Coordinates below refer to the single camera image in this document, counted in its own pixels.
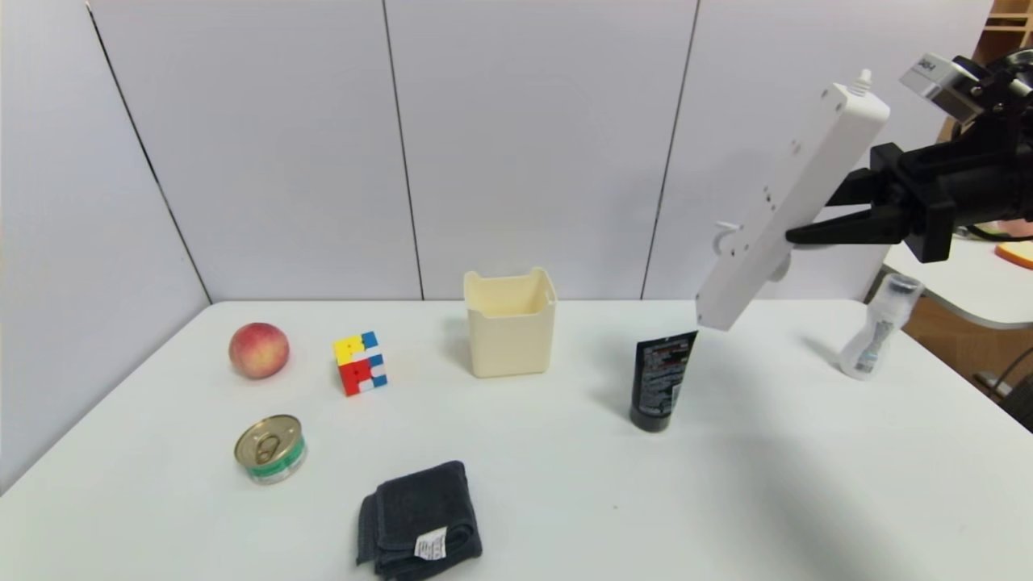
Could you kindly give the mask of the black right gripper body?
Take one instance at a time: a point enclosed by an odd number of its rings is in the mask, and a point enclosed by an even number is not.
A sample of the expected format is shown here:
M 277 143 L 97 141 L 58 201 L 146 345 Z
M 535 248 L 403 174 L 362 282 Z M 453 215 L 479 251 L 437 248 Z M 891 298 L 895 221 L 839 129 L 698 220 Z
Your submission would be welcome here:
M 977 147 L 949 142 L 905 152 L 871 151 L 871 169 L 889 178 L 889 201 L 907 210 L 903 239 L 921 262 L 945 261 L 957 228 L 1023 217 L 1023 143 Z

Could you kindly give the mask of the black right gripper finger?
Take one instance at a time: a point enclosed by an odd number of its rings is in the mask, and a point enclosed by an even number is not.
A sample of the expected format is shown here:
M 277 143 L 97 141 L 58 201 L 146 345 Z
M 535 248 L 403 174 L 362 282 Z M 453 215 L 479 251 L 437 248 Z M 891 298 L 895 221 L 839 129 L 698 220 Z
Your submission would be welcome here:
M 785 236 L 793 245 L 894 245 L 909 232 L 907 210 L 889 205 L 791 228 Z
M 889 198 L 888 180 L 884 170 L 852 170 L 829 196 L 826 208 L 885 205 Z

